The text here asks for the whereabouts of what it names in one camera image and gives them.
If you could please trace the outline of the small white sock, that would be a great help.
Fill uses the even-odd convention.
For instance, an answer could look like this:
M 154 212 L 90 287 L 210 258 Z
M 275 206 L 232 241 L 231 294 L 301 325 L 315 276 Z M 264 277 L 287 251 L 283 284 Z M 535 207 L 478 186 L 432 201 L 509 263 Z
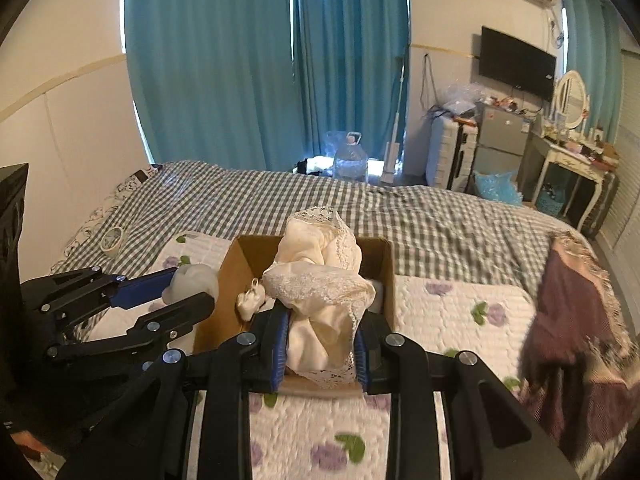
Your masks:
M 213 300 L 219 296 L 217 272 L 203 263 L 186 264 L 180 266 L 171 279 L 168 287 L 162 292 L 162 300 L 166 306 L 191 297 L 199 292 L 207 292 Z M 168 344 L 171 349 L 180 349 L 187 356 L 193 353 L 195 333 L 198 323 L 193 325 L 190 333 L 180 336 Z

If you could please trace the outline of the cream sock bundle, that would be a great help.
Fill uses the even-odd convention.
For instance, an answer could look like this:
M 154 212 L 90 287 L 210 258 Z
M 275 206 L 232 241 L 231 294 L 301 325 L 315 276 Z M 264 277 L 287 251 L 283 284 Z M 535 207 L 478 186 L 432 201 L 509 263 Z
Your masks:
M 253 278 L 247 291 L 241 292 L 236 297 L 235 307 L 241 320 L 250 322 L 254 314 L 266 302 L 266 297 L 265 287 L 260 284 L 258 278 Z

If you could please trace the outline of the cream lace garment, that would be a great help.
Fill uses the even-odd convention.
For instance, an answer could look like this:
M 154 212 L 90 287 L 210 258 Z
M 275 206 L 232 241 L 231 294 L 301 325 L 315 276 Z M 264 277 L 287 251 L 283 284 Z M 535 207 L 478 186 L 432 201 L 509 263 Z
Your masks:
M 338 212 L 312 207 L 288 217 L 262 274 L 267 295 L 291 310 L 286 367 L 321 389 L 356 382 L 356 331 L 376 297 L 359 274 L 361 263 L 361 248 Z

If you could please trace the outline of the tape roll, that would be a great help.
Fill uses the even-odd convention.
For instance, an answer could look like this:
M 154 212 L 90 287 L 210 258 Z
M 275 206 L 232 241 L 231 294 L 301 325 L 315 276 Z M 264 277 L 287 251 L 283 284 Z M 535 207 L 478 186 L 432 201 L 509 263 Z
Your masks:
M 100 240 L 100 249 L 107 257 L 114 258 L 124 241 L 125 231 L 120 226 L 113 226 L 106 231 Z

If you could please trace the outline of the purple fringed blanket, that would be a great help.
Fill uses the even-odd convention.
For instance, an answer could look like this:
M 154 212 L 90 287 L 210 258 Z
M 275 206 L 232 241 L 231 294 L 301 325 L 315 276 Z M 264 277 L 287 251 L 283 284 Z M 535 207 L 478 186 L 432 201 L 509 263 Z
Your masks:
M 580 478 L 600 476 L 639 419 L 639 347 L 608 271 L 571 232 L 553 237 L 521 370 L 518 400 Z

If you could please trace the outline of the brown cardboard box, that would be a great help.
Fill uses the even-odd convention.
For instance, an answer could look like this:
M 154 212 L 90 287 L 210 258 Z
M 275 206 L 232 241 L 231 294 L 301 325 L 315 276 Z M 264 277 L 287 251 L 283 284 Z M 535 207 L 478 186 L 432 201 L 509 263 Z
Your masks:
M 195 354 L 217 349 L 227 339 L 250 329 L 235 310 L 236 296 L 245 292 L 253 278 L 261 278 L 276 256 L 280 238 L 277 236 L 240 235 L 227 250 L 218 271 L 219 297 L 214 312 L 195 327 Z M 383 285 L 381 314 L 389 328 L 395 328 L 395 263 L 393 244 L 388 240 L 359 237 L 362 251 L 359 273 Z M 354 398 L 362 395 L 356 384 L 323 389 L 306 378 L 291 372 L 284 375 L 280 391 L 293 396 L 314 398 Z

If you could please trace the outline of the white floral quilted mat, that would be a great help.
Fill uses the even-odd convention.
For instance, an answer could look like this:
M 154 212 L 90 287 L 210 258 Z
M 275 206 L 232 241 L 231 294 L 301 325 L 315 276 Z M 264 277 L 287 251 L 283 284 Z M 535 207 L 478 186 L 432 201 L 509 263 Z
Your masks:
M 234 242 L 183 232 L 130 263 L 122 250 L 99 264 L 128 278 L 180 263 L 220 271 L 233 255 L 255 278 L 276 255 L 279 237 L 243 236 Z M 395 296 L 393 329 L 425 350 L 452 356 L 476 352 L 509 389 L 520 388 L 518 361 L 535 314 L 533 300 L 515 286 L 410 278 L 388 281 Z M 250 444 L 256 479 L 382 479 L 390 429 L 388 396 L 250 397 Z

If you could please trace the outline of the grey checkered bed cover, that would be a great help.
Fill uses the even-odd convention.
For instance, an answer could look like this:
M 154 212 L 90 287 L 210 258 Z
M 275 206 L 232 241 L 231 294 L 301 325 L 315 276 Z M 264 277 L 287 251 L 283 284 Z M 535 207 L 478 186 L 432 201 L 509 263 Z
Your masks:
M 224 240 L 280 235 L 291 214 L 311 207 L 337 211 L 357 236 L 389 240 L 400 275 L 513 285 L 530 296 L 537 293 L 552 238 L 576 232 L 528 207 L 439 188 L 381 188 L 180 160 L 145 168 L 117 185 L 51 270 L 100 266 L 106 256 L 100 240 L 113 226 L 125 231 L 119 250 L 130 263 L 188 231 Z

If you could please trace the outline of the white wardrobe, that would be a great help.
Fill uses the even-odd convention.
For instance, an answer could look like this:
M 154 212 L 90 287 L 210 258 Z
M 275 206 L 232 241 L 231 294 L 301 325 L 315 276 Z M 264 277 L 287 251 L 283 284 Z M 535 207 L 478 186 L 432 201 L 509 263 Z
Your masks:
M 601 234 L 616 257 L 639 265 L 639 119 L 638 53 L 623 51 L 623 88 L 614 146 L 620 155 L 620 181 Z

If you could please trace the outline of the clear water jug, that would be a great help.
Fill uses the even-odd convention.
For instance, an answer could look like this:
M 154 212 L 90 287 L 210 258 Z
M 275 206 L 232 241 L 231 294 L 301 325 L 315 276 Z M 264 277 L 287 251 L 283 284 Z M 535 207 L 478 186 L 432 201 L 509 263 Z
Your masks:
M 361 133 L 349 131 L 337 145 L 333 159 L 333 177 L 338 180 L 366 182 L 369 156 L 362 148 Z

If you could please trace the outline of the blue plastic bag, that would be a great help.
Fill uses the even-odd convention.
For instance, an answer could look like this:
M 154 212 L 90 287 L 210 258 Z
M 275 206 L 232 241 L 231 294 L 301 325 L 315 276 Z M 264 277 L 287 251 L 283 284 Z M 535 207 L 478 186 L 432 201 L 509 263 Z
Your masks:
M 523 195 L 518 192 L 513 181 L 515 172 L 505 174 L 481 174 L 475 171 L 473 182 L 478 196 L 484 200 L 499 202 L 512 206 L 523 205 Z

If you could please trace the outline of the large teal curtain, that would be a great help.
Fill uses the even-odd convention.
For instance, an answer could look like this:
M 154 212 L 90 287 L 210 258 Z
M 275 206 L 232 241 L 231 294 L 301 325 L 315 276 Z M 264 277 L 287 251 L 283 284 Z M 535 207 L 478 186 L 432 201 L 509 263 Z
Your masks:
M 156 162 L 281 171 L 304 157 L 288 0 L 124 0 L 124 38 Z

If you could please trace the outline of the white stick vacuum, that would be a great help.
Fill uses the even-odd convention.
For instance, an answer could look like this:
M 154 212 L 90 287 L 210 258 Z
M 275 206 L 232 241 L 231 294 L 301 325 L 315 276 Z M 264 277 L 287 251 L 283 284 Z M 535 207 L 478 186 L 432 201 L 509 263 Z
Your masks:
M 390 140 L 386 144 L 385 158 L 383 173 L 380 177 L 380 182 L 383 184 L 391 185 L 394 183 L 396 162 L 399 151 L 399 143 L 397 141 L 398 128 L 400 122 L 400 109 L 402 103 L 402 95 L 404 94 L 405 85 L 405 73 L 406 73 L 406 60 L 403 58 L 400 64 L 400 78 L 398 86 L 398 101 L 396 105 L 394 122 L 392 127 L 392 133 L 390 134 Z

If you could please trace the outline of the white suitcase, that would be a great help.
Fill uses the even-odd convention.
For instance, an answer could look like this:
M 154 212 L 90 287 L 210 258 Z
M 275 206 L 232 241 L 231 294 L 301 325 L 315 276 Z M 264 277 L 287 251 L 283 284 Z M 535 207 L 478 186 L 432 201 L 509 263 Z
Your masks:
M 475 122 L 442 115 L 431 122 L 425 180 L 432 188 L 463 193 L 472 171 L 478 128 Z

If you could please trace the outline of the white dressing table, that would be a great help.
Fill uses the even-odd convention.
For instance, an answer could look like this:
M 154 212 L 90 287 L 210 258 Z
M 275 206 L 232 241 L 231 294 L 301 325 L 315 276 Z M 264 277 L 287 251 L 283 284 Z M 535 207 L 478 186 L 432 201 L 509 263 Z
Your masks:
M 598 224 L 602 224 L 608 206 L 611 205 L 612 177 L 615 172 L 598 165 L 595 160 L 573 153 L 547 138 L 529 133 L 525 145 L 525 152 L 521 161 L 516 183 L 518 190 L 535 208 L 542 188 L 550 183 L 548 173 L 551 168 L 559 168 L 569 172 L 575 182 L 565 196 L 563 207 L 559 211 L 561 217 L 566 217 L 574 205 L 578 188 L 584 182 L 590 182 L 593 190 L 590 199 L 585 203 L 582 215 L 579 217 L 575 229 L 582 234 L 594 237 L 599 231 Z

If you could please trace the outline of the grey mini fridge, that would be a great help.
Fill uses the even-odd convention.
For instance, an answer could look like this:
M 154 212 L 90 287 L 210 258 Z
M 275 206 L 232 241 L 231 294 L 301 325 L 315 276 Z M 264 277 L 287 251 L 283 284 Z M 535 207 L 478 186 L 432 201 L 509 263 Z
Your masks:
M 517 174 L 529 123 L 521 115 L 483 105 L 473 170 L 479 174 Z

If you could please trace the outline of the clear plastic bag on suitcase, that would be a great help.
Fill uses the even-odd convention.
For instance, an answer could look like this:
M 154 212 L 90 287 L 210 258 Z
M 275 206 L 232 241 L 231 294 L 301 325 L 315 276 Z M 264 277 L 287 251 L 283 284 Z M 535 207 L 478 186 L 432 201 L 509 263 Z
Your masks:
M 440 106 L 456 116 L 475 113 L 476 104 L 484 99 L 486 88 L 476 82 L 450 84 L 442 97 Z

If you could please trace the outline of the oval white vanity mirror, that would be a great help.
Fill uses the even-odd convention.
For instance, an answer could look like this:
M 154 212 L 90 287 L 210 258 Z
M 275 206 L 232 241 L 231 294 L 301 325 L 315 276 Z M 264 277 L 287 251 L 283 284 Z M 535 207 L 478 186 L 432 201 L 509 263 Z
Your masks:
M 589 115 L 590 101 L 582 76 L 569 70 L 556 83 L 552 118 L 564 128 L 577 130 Z

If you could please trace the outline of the right teal curtain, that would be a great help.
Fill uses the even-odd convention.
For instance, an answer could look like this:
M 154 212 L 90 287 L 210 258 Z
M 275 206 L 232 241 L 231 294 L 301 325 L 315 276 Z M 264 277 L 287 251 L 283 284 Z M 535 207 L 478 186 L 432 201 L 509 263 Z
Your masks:
M 590 96 L 586 128 L 600 126 L 613 142 L 622 93 L 618 14 L 608 0 L 562 0 L 567 15 L 567 68 L 580 73 Z

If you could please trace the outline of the black wall television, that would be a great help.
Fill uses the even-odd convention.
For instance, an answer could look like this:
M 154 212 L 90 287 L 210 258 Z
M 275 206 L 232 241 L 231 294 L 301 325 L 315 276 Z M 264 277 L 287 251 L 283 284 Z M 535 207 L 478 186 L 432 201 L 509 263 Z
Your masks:
M 480 35 L 480 76 L 550 102 L 554 92 L 556 57 L 518 38 L 483 26 Z

